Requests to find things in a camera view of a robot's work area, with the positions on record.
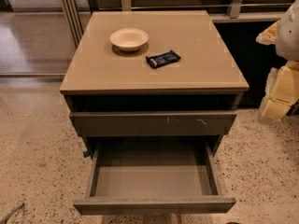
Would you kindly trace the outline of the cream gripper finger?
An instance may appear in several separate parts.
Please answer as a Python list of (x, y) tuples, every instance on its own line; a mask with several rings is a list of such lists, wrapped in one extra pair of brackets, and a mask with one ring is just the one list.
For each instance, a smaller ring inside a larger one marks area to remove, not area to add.
[(299, 100), (299, 62), (287, 61), (279, 69), (272, 68), (261, 102), (261, 116), (281, 120)]
[(279, 21), (274, 22), (256, 37), (256, 42), (262, 45), (275, 45), (277, 41)]

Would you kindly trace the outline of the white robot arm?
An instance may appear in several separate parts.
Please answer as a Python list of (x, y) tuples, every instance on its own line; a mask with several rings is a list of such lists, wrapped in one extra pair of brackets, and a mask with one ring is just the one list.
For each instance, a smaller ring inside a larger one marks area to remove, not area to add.
[(265, 97), (259, 107), (258, 121), (281, 121), (299, 100), (299, 0), (256, 37), (256, 42), (274, 45), (285, 65), (272, 68), (265, 85)]

